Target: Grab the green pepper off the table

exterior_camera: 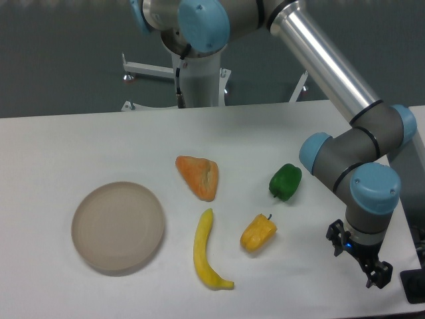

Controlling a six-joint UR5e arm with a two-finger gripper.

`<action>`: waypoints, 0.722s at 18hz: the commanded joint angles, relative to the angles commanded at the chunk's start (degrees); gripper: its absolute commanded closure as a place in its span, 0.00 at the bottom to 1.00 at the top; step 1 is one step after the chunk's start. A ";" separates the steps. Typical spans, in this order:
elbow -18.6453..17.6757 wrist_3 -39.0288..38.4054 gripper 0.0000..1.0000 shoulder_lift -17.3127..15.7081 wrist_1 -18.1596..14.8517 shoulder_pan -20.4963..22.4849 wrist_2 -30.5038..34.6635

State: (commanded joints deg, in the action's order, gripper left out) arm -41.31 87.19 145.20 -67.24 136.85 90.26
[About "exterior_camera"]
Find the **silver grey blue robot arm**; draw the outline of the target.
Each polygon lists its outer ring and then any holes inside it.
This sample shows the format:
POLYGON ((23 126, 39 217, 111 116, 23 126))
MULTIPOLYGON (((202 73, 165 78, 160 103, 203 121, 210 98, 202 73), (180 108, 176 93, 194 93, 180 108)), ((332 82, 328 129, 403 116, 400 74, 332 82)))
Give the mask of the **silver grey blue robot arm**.
POLYGON ((330 99, 350 129, 336 138, 309 137, 299 151, 303 166, 346 205, 345 219, 326 237, 336 255, 349 253, 368 286, 385 287, 391 264, 379 260, 401 180, 379 159, 416 133, 414 114, 387 106, 315 24, 304 1, 131 1, 140 31, 159 31, 175 55, 173 80, 179 108, 218 106, 220 70, 196 60, 220 55, 230 42, 265 28, 281 39, 330 99))

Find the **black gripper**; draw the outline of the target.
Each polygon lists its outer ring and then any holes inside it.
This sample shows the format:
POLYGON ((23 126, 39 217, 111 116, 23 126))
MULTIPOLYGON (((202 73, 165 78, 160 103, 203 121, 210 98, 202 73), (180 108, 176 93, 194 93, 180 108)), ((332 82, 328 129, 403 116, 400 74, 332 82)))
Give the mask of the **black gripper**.
POLYGON ((367 276, 366 287, 384 288, 392 278, 393 266, 379 259, 379 251, 384 241, 384 231, 366 233, 352 226, 348 220, 337 219, 328 227, 326 238, 331 241, 334 255, 349 252, 367 276))

